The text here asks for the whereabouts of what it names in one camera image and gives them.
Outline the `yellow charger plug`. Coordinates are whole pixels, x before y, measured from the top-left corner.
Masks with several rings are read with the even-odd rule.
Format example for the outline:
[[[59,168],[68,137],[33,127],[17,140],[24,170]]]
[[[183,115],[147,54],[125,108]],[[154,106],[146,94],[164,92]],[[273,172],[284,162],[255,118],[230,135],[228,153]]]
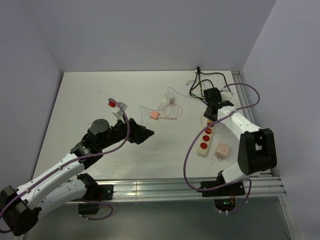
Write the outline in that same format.
[[[213,121],[211,121],[211,120],[207,120],[207,123],[206,123],[208,126],[210,126],[210,127],[213,127],[214,126],[214,124],[213,124]]]

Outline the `white charger plug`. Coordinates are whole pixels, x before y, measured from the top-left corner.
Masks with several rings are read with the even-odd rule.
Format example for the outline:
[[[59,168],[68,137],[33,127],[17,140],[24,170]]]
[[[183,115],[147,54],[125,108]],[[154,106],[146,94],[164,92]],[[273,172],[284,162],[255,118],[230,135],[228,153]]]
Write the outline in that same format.
[[[164,94],[164,99],[167,104],[173,105],[175,103],[175,98],[174,98],[173,94],[169,91],[167,91]]]

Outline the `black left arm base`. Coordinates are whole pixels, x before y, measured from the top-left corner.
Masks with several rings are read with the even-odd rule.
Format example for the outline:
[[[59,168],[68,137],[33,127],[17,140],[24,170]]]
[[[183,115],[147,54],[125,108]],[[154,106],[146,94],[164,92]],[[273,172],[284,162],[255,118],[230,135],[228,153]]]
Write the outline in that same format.
[[[97,184],[90,186],[85,190],[86,192],[83,197],[73,200],[73,202],[78,202],[77,210],[80,218],[90,221],[99,221],[104,220],[113,214],[114,208],[108,202],[105,202],[105,200],[112,200],[114,192],[114,186],[112,184]],[[110,213],[104,217],[89,217],[89,215],[96,215],[102,207],[109,207]]]

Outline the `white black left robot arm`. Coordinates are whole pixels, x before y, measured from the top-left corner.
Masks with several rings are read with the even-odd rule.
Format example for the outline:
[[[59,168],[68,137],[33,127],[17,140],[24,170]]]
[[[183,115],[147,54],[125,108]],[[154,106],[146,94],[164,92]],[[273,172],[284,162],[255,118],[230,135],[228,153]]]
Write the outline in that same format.
[[[77,199],[94,200],[98,184],[84,171],[103,157],[103,150],[116,143],[139,145],[154,134],[133,118],[118,120],[114,126],[105,119],[95,120],[82,140],[56,165],[23,185],[8,185],[1,190],[0,218],[9,228],[1,233],[24,235],[59,206]]]

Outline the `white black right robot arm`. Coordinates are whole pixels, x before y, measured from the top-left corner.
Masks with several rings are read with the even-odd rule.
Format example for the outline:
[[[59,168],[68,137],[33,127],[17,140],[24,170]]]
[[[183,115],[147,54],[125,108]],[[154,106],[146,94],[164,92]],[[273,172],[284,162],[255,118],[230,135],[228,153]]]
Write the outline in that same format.
[[[206,89],[203,95],[207,105],[204,117],[223,123],[239,140],[237,162],[221,171],[219,175],[222,179],[216,183],[217,191],[227,195],[233,190],[234,181],[276,167],[274,133],[271,129],[262,129],[245,118],[230,100],[223,100],[218,88]]]

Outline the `beige red power strip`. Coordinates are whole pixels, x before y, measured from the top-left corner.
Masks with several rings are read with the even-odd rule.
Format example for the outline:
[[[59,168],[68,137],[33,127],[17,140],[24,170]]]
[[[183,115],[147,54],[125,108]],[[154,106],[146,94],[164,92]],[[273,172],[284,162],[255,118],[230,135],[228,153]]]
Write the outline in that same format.
[[[208,127],[199,138],[199,145],[196,151],[196,154],[199,157],[205,157],[208,153],[210,142],[213,136],[214,125]]]

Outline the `pink cube socket adapter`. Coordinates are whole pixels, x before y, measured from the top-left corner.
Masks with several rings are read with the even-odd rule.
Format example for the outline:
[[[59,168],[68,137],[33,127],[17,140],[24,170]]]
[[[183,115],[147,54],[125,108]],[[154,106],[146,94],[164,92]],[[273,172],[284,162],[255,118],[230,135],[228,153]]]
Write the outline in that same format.
[[[225,158],[228,157],[229,155],[229,152],[230,152],[230,146],[225,144],[225,143],[222,143],[220,142],[216,149],[215,149],[215,152],[214,152],[214,155],[218,158],[218,159],[221,159],[221,160],[224,160]]]

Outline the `aluminium right side rail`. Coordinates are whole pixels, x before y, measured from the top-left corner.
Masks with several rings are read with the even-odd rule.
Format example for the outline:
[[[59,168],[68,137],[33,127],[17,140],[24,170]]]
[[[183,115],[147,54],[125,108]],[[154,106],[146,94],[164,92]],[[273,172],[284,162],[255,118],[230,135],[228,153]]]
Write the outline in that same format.
[[[231,71],[231,74],[235,83],[243,83],[241,79],[241,72],[239,70]],[[248,101],[244,86],[236,86],[236,90],[239,96],[240,104],[242,106],[249,105],[249,101]],[[243,114],[245,117],[249,118],[249,120],[251,120],[253,123],[255,123],[252,110],[250,108],[243,110]],[[263,177],[271,177],[271,176],[274,177],[273,173],[270,170],[259,172],[259,177],[263,178]],[[300,236],[298,227],[296,225],[296,221],[294,219],[293,213],[290,208],[287,194],[285,193],[284,196],[279,196],[278,200],[280,203],[280,209],[283,213],[284,220],[289,232],[289,236],[290,236],[289,239],[301,240],[301,236]]]

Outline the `aluminium rail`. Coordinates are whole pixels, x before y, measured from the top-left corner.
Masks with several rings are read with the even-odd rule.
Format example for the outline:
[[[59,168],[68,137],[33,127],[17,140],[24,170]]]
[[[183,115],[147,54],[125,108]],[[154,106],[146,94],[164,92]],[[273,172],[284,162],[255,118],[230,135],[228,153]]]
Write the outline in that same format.
[[[231,71],[231,74],[235,83],[243,83],[241,79],[241,72],[239,70]],[[249,101],[248,101],[244,86],[236,86],[236,90],[239,96],[240,104],[242,106],[249,105]],[[251,120],[253,123],[255,123],[252,110],[250,108],[243,110],[243,114],[245,117],[249,118],[249,120]],[[263,177],[271,177],[271,176],[274,177],[273,173],[270,170],[259,172],[259,177],[263,178]],[[301,236],[300,236],[298,227],[296,225],[296,221],[294,219],[293,213],[290,208],[287,194],[285,193],[284,196],[279,196],[278,200],[280,203],[280,209],[283,213],[284,220],[289,232],[289,236],[290,236],[289,239],[301,240]]]
[[[214,178],[191,178],[190,182],[202,191],[213,187]],[[242,181],[245,190],[244,198],[249,194],[251,198],[282,197],[285,188],[280,177],[253,176],[250,180]],[[98,180],[98,185],[113,185],[112,202],[159,202],[200,200],[202,191],[190,188],[183,178],[162,178],[143,180]]]

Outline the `aluminium front rail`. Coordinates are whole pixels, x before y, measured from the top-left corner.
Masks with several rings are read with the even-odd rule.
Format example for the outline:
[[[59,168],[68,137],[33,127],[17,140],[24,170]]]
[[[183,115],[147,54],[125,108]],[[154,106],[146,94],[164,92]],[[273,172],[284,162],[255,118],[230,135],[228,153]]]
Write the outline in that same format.
[[[191,178],[190,182],[202,191],[213,187],[214,178]],[[249,194],[251,198],[282,197],[285,188],[280,177],[253,176],[250,180],[242,181],[245,190],[244,198]],[[112,202],[159,202],[200,200],[202,191],[190,188],[183,178],[162,178],[143,180],[98,180],[98,185],[113,185]]]

